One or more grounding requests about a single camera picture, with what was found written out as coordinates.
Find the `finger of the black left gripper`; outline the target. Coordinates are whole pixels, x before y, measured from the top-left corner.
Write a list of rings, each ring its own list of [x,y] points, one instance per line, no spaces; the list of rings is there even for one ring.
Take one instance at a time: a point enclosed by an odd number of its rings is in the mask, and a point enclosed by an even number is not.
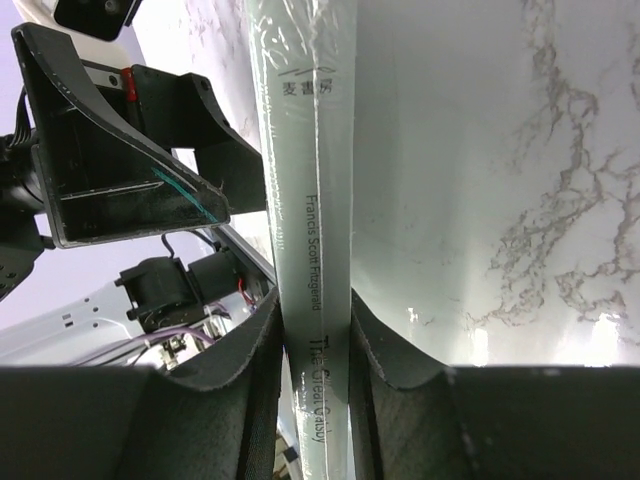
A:
[[[266,209],[261,155],[231,128],[206,77],[134,65],[132,81],[143,134],[163,148],[192,149],[198,173],[233,215]]]

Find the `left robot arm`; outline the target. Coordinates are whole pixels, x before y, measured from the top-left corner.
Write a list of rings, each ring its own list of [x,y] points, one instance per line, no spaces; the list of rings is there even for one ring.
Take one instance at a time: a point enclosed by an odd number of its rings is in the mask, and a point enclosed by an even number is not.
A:
[[[208,316],[239,294],[255,309],[267,275],[227,230],[265,204],[257,151],[229,125],[207,78],[82,59],[71,37],[34,23],[11,34],[24,84],[1,139],[1,293],[48,250],[179,231],[212,253],[174,253],[1,334],[11,366],[124,362],[148,345],[216,338]]]

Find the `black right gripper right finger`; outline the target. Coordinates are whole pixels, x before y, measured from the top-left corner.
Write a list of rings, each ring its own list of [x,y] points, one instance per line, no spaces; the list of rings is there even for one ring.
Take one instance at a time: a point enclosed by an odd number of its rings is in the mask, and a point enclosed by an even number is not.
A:
[[[352,300],[349,407],[359,479],[635,479],[635,367],[461,367]]]

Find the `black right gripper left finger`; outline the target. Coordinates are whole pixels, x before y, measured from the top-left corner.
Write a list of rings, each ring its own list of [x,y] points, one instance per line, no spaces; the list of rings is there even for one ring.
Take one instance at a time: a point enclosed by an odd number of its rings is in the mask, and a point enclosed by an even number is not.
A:
[[[271,291],[213,346],[143,367],[6,367],[5,479],[268,479],[283,324]]]

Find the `clear plastic file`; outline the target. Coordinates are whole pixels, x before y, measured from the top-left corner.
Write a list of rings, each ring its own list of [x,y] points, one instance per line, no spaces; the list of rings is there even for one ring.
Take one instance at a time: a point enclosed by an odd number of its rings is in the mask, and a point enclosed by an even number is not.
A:
[[[303,472],[346,467],[349,294],[440,361],[504,359],[544,277],[510,188],[564,114],[556,32],[635,1],[251,1]]]

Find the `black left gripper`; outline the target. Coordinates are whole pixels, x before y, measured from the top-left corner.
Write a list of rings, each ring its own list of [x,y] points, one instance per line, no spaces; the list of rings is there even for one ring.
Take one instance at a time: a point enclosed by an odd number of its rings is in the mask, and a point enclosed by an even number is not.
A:
[[[130,125],[91,81],[69,35],[11,32],[24,85],[1,138],[1,212],[47,213],[75,248],[225,224],[220,190]]]

